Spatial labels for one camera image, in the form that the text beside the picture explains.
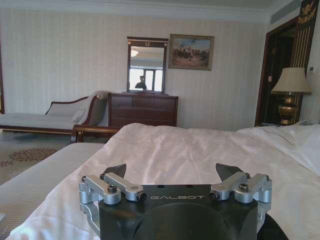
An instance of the gold picture frame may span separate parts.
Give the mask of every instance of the gold picture frame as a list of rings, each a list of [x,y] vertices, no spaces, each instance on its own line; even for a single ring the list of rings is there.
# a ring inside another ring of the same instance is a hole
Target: gold picture frame
[[[210,71],[214,40],[214,36],[170,34],[168,67]]]

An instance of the chaise lounge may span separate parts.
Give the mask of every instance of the chaise lounge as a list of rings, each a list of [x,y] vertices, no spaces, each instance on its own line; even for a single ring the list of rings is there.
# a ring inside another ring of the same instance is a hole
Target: chaise lounge
[[[108,91],[96,91],[75,101],[53,101],[45,114],[0,115],[0,129],[14,132],[70,135],[77,125],[97,125],[104,117]]]

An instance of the table lamp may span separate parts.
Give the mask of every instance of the table lamp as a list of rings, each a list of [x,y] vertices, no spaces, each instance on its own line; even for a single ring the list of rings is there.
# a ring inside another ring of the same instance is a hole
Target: table lamp
[[[297,97],[306,94],[311,95],[311,88],[306,81],[303,67],[287,67],[282,70],[279,81],[271,90],[271,94],[283,94],[285,100],[279,105],[281,117],[280,125],[292,125],[299,110]]]

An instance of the door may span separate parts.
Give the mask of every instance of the door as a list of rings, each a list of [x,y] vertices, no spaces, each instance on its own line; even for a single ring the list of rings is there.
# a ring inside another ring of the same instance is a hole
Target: door
[[[0,45],[0,114],[5,113],[4,83],[2,79],[1,45]]]
[[[297,17],[267,33],[255,123],[279,124],[278,106],[284,95],[271,94],[283,68],[290,67],[296,35]]]

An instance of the white duvet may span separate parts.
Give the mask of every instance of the white duvet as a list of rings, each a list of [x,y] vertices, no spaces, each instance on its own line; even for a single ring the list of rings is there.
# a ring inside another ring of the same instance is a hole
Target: white duvet
[[[290,240],[319,240],[319,162],[320,125],[226,132],[134,123],[56,186],[8,239],[98,240],[80,211],[78,181],[109,166],[126,163],[125,178],[137,184],[214,184],[214,166],[223,163],[268,174],[269,214]]]

